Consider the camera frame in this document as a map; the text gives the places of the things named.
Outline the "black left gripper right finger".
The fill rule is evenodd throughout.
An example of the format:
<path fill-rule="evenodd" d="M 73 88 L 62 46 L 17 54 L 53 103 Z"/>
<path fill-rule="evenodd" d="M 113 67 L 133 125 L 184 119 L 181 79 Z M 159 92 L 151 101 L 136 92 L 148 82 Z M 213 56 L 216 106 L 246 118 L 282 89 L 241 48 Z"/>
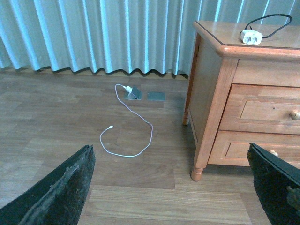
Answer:
<path fill-rule="evenodd" d="M 300 223 L 300 170 L 255 143 L 247 153 L 254 188 L 273 225 Z"/>

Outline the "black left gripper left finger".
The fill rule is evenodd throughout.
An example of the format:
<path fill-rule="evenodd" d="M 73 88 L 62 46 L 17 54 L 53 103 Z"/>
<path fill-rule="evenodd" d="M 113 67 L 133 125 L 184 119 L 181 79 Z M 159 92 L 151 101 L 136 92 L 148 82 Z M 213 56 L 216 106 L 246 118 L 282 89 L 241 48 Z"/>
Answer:
<path fill-rule="evenodd" d="M 76 225 L 95 167 L 85 145 L 42 180 L 0 209 L 2 225 Z"/>

